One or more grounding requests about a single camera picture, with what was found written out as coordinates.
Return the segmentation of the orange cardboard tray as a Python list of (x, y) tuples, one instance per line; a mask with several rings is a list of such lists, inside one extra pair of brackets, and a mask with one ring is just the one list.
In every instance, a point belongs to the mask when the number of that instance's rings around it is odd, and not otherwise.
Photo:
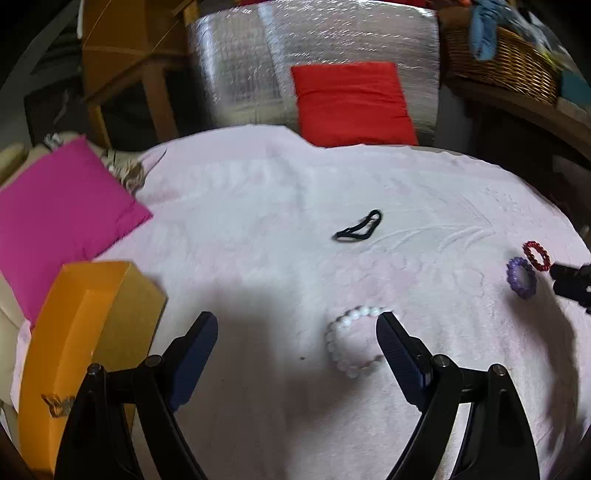
[(21, 380), (20, 452), (29, 467), (54, 471), (87, 367), (137, 366), (149, 353), (166, 300), (131, 262), (62, 267), (33, 328)]

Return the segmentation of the pale pink blanket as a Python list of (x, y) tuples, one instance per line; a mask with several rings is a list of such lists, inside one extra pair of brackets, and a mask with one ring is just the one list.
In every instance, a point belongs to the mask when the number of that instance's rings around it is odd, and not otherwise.
[(507, 367), (545, 479), (590, 451), (590, 318), (540, 275), (519, 298), (506, 266), (528, 241), (579, 266), (571, 221), (499, 166), (442, 150), (315, 147), (276, 126), (245, 126), (157, 146), (164, 158), (136, 200), (152, 218), (105, 251), (166, 294), (152, 343), (162, 352), (208, 310), (219, 334), (197, 391), (177, 415), (212, 479), (383, 479), (419, 414), (378, 354), (392, 311), (434, 353)]

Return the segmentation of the magenta cushion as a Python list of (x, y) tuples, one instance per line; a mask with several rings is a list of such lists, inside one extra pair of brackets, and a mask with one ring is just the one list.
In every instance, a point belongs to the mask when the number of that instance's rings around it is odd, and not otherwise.
[(1, 190), (1, 273), (35, 323), (63, 265), (91, 261), (152, 218), (83, 137)]

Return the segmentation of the wicker basket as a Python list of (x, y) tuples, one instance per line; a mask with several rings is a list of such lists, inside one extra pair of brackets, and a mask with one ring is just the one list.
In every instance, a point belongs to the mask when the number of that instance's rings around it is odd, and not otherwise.
[(558, 69), (536, 48), (517, 34), (497, 29), (497, 47), (492, 60), (477, 60), (469, 48), (465, 25), (442, 28), (446, 44), (447, 76), (503, 88), (546, 105), (558, 99)]

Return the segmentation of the cream leather sofa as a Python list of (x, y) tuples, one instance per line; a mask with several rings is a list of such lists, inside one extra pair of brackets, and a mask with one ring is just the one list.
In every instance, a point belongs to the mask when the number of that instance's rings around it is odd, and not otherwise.
[(101, 162), (76, 138), (37, 160), (1, 190), (1, 274), (24, 318), (35, 324), (72, 252), (74, 183)]

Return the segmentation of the clutter of clothes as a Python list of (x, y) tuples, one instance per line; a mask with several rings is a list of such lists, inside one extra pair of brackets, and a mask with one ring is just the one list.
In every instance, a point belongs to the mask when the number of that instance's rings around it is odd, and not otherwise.
[(521, 13), (512, 1), (473, 1), (469, 48), (477, 60), (492, 60), (497, 29), (507, 29), (530, 43), (559, 71), (557, 101), (562, 98), (584, 110), (590, 108), (590, 84), (558, 36), (531, 13)]

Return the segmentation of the red cushion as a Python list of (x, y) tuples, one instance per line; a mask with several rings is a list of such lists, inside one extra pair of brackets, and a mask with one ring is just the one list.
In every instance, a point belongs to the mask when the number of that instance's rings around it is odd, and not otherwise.
[(393, 62), (290, 68), (304, 140), (317, 147), (418, 144)]

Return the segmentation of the silver foil insulation panel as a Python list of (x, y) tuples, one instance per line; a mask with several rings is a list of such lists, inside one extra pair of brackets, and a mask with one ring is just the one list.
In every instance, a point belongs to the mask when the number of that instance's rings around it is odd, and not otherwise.
[(269, 1), (195, 20), (188, 44), (214, 128), (297, 130), (292, 66), (390, 61), (420, 144), (434, 142), (440, 48), (430, 9), (381, 1)]

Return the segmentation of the orange wooden cabinet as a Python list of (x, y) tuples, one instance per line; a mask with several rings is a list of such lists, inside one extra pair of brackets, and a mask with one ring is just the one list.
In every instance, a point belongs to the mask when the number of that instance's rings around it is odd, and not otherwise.
[(197, 1), (84, 1), (82, 66), (90, 137), (139, 148), (204, 127), (190, 64)]

